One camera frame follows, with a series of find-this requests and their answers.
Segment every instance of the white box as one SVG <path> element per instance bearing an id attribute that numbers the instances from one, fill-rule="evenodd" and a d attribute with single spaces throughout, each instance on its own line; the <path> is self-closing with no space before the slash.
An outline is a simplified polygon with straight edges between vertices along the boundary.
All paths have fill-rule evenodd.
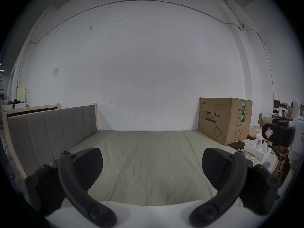
<path id="1" fill-rule="evenodd" d="M 251 147 L 249 145 L 249 143 L 245 143 L 244 150 L 253 154 L 259 161 L 265 160 L 271 153 L 271 148 L 269 148 L 269 147 L 268 147 L 267 153 L 264 154 L 264 153 L 261 153 L 260 151 L 258 151 L 257 149 Z"/>

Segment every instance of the white figurine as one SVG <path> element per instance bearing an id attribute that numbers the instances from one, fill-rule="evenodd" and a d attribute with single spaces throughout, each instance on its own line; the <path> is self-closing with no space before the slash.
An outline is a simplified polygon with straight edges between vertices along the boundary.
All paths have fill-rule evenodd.
<path id="1" fill-rule="evenodd" d="M 262 148 L 263 148 L 264 154 L 267 153 L 267 143 L 266 142 L 263 143 Z"/>

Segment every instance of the clutter on table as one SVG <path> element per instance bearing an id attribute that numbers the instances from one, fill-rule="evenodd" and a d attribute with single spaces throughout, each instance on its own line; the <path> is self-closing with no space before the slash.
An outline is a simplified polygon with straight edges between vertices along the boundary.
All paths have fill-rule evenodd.
<path id="1" fill-rule="evenodd" d="M 255 139 L 245 143 L 244 150 L 253 154 L 258 160 L 265 160 L 271 153 L 271 148 L 267 146 L 267 142 L 262 143 L 261 139 Z"/>

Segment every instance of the wall-mounted wire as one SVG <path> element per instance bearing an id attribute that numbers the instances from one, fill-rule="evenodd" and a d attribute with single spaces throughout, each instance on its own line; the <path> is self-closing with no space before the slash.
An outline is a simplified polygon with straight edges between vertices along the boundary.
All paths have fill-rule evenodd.
<path id="1" fill-rule="evenodd" d="M 224 21 L 221 21 L 220 19 L 218 19 L 218 18 L 216 18 L 216 17 L 214 17 L 214 16 L 212 16 L 212 15 L 210 15 L 210 14 L 208 14 L 208 13 L 205 13 L 205 12 L 203 12 L 203 11 L 197 10 L 197 9 L 195 9 L 195 8 L 192 8 L 192 7 L 189 7 L 189 6 L 186 6 L 186 5 L 182 5 L 182 4 L 178 4 L 178 3 L 175 3 L 175 2 L 167 2 L 167 1 L 162 1 L 162 0 L 121 0 L 121 1 L 109 2 L 109 3 L 101 4 L 101 5 L 98 5 L 98 6 L 89 8 L 89 9 L 86 9 L 86 10 L 84 10 L 84 11 L 82 11 L 82 12 L 79 12 L 79 13 L 77 13 L 77 14 L 75 14 L 75 15 L 73 15 L 73 16 L 67 18 L 67 19 L 65 19 L 64 21 L 62 21 L 61 23 L 59 23 L 58 25 L 56 25 L 54 28 L 52 28 L 49 32 L 47 32 L 43 37 L 41 37 L 40 40 L 38 40 L 37 42 L 30 41 L 29 43 L 30 43 L 30 44 L 36 45 L 36 44 L 39 43 L 45 36 L 47 36 L 51 31 L 53 31 L 55 28 L 57 28 L 59 25 L 63 24 L 64 22 L 68 21 L 69 19 L 71 19 L 71 18 L 73 18 L 73 17 L 75 17 L 75 16 L 77 16 L 77 15 L 79 15 L 79 14 L 81 14 L 81 13 L 85 13 L 85 12 L 87 12 L 87 11 L 89 11 L 89 10 L 92 10 L 92 9 L 95 9 L 95 8 L 99 8 L 99 7 L 102 7 L 102 6 L 105 6 L 105 5 L 109 5 L 109 4 L 115 4 L 115 3 L 120 3 L 120 2 L 133 2 L 133 1 L 152 1 L 152 2 L 164 2 L 164 3 L 175 4 L 175 5 L 182 6 L 182 7 L 185 7 L 185 8 L 188 8 L 188 9 L 191 9 L 191 10 L 194 10 L 194 11 L 197 11 L 197 12 L 200 12 L 200 13 L 202 13 L 202 14 L 205 14 L 205 15 L 207 15 L 207 16 L 209 16 L 209 17 L 211 17 L 211 18 L 213 18 L 213 19 L 215 19 L 215 20 L 217 20 L 217 21 L 219 21 L 219 22 L 222 23 L 222 24 L 225 24 L 225 25 L 230 25 L 230 24 L 231 24 L 231 25 L 235 25 L 235 26 L 236 26 L 239 30 L 241 30 L 241 31 L 247 32 L 247 31 L 253 30 L 253 31 L 255 31 L 256 34 L 259 36 L 260 41 L 261 41 L 261 43 L 262 43 L 262 46 L 263 46 L 263 48 L 264 48 L 265 54 L 266 54 L 266 50 L 265 50 L 265 47 L 264 47 L 265 43 L 264 43 L 264 41 L 262 40 L 262 38 L 261 38 L 261 36 L 259 35 L 259 33 L 258 33 L 255 29 L 252 29 L 252 28 L 251 28 L 251 29 L 247 29 L 247 30 L 243 30 L 241 27 L 244 27 L 244 24 L 241 23 L 241 21 L 238 19 L 238 17 L 235 15 L 235 13 L 233 12 L 233 10 L 230 8 L 230 6 L 229 6 L 228 4 L 227 4 L 228 7 L 231 9 L 231 11 L 234 13 L 235 17 L 236 17 L 236 18 L 238 19 L 238 21 L 240 22 L 241 27 L 238 26 L 238 25 L 236 25 L 235 23 L 226 23 L 226 22 L 224 22 Z M 266 57 L 267 57 L 267 61 L 268 61 L 269 69 L 270 69 L 270 75 L 271 75 L 271 79 L 272 79 L 270 63 L 269 63 L 267 54 L 266 54 Z"/>

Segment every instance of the medical protective mask box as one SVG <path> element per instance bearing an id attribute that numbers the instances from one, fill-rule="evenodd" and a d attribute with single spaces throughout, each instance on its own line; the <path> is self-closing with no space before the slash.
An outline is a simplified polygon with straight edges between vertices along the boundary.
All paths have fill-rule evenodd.
<path id="1" fill-rule="evenodd" d="M 200 98 L 198 130 L 222 145 L 247 138 L 252 101 L 237 98 Z"/>

